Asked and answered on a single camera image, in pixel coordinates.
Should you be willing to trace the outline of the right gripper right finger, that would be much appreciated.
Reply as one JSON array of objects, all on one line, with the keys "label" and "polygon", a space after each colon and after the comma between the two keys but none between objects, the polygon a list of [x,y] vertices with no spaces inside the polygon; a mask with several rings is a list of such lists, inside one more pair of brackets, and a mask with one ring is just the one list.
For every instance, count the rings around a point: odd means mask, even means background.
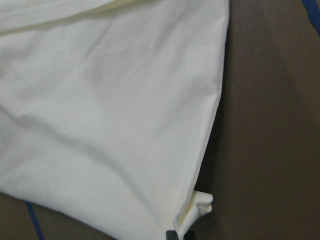
[{"label": "right gripper right finger", "polygon": [[196,235],[192,230],[188,230],[184,235],[183,240],[196,240]]}]

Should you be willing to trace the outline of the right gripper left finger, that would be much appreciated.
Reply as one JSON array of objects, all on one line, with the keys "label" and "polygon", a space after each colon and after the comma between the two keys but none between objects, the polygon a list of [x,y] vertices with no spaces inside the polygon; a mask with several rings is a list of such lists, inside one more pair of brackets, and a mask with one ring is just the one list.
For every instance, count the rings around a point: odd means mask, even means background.
[{"label": "right gripper left finger", "polygon": [[166,240],[179,240],[178,234],[175,230],[168,230],[165,233]]}]

